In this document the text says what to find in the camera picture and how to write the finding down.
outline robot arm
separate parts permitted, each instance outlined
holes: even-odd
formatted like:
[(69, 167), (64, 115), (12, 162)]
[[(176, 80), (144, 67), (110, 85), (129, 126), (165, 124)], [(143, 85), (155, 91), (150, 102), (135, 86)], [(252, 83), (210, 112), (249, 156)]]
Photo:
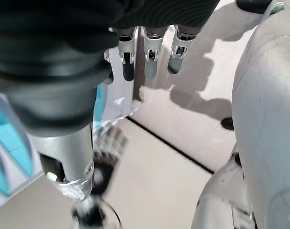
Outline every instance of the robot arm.
[(105, 50), (119, 46), (124, 77), (133, 80), (134, 32), (143, 26), (145, 74), (154, 78), (164, 33), (176, 25), (168, 70), (177, 73), (218, 2), (0, 1), (0, 92), (63, 194), (80, 202), (93, 192), (96, 87), (113, 78)]

